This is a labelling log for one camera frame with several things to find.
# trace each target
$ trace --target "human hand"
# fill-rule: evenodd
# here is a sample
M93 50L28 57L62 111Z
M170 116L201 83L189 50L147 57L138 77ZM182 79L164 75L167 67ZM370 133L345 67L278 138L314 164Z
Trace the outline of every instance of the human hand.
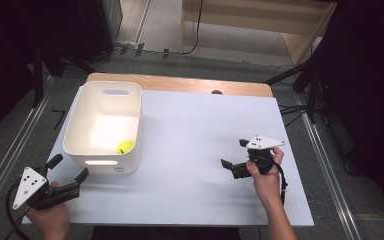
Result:
M58 182L52 182L52 187L58 187ZM37 211L30 208L27 218L36 225L44 234L46 240L66 239L70 223L70 214L64 203L49 209Z
M273 160L281 164L284 153L278 147L272 148L274 152ZM254 188L258 198L265 208L273 204L281 204L279 171L273 166L268 173L261 175L257 165L248 160L246 167L254 179Z

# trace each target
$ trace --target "aluminum rail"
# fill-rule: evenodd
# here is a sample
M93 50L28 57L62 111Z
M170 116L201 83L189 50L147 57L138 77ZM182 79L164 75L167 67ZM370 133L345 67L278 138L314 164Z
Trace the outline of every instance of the aluminum rail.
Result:
M296 97L298 104L306 104L302 95L297 94ZM329 158L323 147L319 133L317 132L317 128L314 124L311 123L306 113L304 113L302 116L304 119L305 127L307 128L308 135L313 144L314 151L317 155L317 159L320 163L321 170L329 188L329 192L332 195L333 202L335 204L336 210L338 211L339 219L341 220L342 226L344 227L345 234L349 240L360 240L362 238L354 220L354 216L341 190L341 186L336 179L332 166L330 165Z
M20 156L20 153L23 150L23 147L26 144L32 130L36 126L36 123L39 120L43 109L45 108L49 100L49 95L55 87L56 82L57 80L55 80L51 76L48 77L44 87L45 94L43 96L43 99L39 102L36 108L33 108L30 111L29 115L26 118L26 121L24 122L23 126L21 127L20 131L18 132L17 136L9 147L4 158L2 159L2 162L0 164L0 191L5 181L7 180L12 168L17 162L18 157Z

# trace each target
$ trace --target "bin handle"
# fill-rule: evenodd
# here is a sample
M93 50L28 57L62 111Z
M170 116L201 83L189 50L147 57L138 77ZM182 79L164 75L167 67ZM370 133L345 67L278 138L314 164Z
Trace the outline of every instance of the bin handle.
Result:
M117 90L117 89L104 89L102 91L105 95L112 96L129 96L130 93L127 90Z

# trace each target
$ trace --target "white plastic part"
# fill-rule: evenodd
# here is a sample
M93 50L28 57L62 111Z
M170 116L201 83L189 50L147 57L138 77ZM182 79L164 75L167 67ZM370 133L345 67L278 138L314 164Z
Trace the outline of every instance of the white plastic part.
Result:
M64 151L90 174L133 172L139 164L141 106L136 83L86 83L72 109Z
M256 135L251 141L249 141L249 143L246 145L246 148L267 149L267 148L273 148L281 145L285 145L285 141L264 137L261 135Z
M26 167L21 177L20 186L18 187L17 195L15 196L12 208L17 210L29 198L37 192L48 180L35 170Z

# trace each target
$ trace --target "wrist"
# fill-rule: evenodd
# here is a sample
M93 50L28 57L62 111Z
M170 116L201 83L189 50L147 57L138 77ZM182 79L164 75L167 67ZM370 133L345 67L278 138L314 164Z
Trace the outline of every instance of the wrist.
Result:
M282 204L282 200L280 199L280 196L261 200L261 204L266 209L266 211L283 208L283 204Z
M60 230L44 234L44 240L65 240L67 239L68 230Z

